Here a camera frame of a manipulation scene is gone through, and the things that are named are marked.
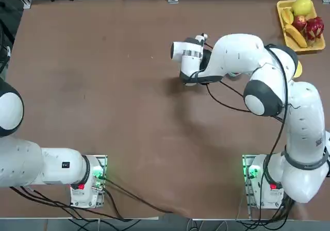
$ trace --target yellow tray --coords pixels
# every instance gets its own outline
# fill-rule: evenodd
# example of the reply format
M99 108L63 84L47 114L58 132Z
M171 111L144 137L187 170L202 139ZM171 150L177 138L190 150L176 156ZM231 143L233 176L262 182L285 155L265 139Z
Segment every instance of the yellow tray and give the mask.
M291 8L292 4L295 2L295 0L287 0L287 1L279 1L277 3L277 12L278 12L278 17L279 17L279 21L280 21L280 25L282 26L282 31L283 31L283 35L284 35L284 40L285 43L288 47L290 47L291 49L293 49L295 52L311 52L311 51L319 51L319 50L323 50L325 48L325 41L324 41L324 37L323 34L321 35L320 39L316 39L315 43L312 46L309 46L307 48L301 48L293 38L291 38L290 36L287 35L287 33L283 30L284 28L284 23L282 20L282 16L281 16L281 11L285 8ZM315 12L315 8L314 5L312 6L312 11L309 15L306 16L306 19L311 19L311 18L315 18L316 12Z

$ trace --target dragon fruit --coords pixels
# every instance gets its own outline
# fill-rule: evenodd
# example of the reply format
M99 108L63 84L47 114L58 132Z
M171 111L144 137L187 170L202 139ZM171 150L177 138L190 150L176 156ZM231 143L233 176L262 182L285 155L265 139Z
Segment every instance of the dragon fruit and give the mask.
M324 24L320 17L307 20L305 37L308 42L314 42L316 38L321 38Z

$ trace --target floor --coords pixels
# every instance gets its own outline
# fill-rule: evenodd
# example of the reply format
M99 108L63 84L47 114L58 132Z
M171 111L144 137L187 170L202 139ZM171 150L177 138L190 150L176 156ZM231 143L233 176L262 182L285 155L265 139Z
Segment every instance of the floor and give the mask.
M6 8L0 8L0 18L6 23L10 31L15 35L18 29L20 19L23 13L23 5L18 0L0 0L6 3ZM119 230L124 229L129 226L132 222L121 223L119 221L107 220L111 222ZM80 225L84 225L84 221L76 221ZM166 214L159 218L159 220L142 220L136 226L132 227L131 231L138 230L171 230L171 231L182 231L187 228L188 219L184 217L177 216L175 214ZM207 221L204 222L201 230L216 230L221 222L220 221ZM235 222L228 221L228 230L245 230L245 228ZM72 231L78 230L79 227L69 222L66 219L0 219L0 230L1 231ZM113 230L112 227L101 223L100 227L97 222L91 223L86 226L86 229L89 231L106 231ZM303 221L288 221L286 225L281 228L282 231L307 231L307 230L330 230L330 222L303 222ZM222 225L218 231L225 231L226 226Z
M119 230L124 229L135 221L129 223L119 223L119 221L107 220L111 224L115 225ZM76 221L80 225L84 225L84 221ZM188 219L174 215L166 214L163 217L160 217L159 220L142 220L136 226L130 228L130 231L140 231L140 230L157 230L157 231L184 231L187 228ZM202 231L215 231L221 221L206 221L204 222ZM235 222L227 221L229 231L243 231L245 228ZM276 228L280 224L274 224L269 226L271 228ZM330 223L328 222L303 222L303 221L288 221L286 225L281 228L282 231L308 231L308 230L329 230ZM31 220L0 220L1 231L77 231L79 227L69 222L68 220L61 219L31 219ZM100 228L98 229L98 223L94 222L86 226L88 231L108 231L114 230L112 227L101 223ZM226 226L222 225L218 231L225 231ZM256 230L266 230L263 227L259 227Z

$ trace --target wooden tabletop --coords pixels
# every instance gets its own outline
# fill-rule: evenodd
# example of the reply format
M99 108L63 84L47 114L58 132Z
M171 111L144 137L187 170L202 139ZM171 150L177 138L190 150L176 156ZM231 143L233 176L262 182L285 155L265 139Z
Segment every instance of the wooden tabletop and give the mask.
M173 41L202 32L209 44L231 33L283 44L278 0L93 0L34 2L25 10L7 80L22 95L25 118L17 137L42 147L108 155L108 177L145 200L191 218L234 219L244 185L242 154L266 154L280 124L216 103L205 87L184 87L170 59ZM314 0L330 41L329 6ZM299 80L314 84L330 127L329 50L299 56ZM243 91L247 77L225 82ZM244 108L221 84L223 102ZM283 135L277 151L284 148ZM68 186L38 187L69 201ZM330 182L293 219L330 220ZM160 213L112 189L126 217ZM67 217L1 189L1 217ZM109 202L102 209L114 215ZM239 218L248 218L243 201Z

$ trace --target banana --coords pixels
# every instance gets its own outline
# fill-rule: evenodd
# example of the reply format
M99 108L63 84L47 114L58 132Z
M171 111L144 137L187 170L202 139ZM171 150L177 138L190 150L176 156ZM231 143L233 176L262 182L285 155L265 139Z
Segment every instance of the banana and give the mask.
M292 25L286 24L284 31L291 35L301 48L307 48L307 42L301 33Z

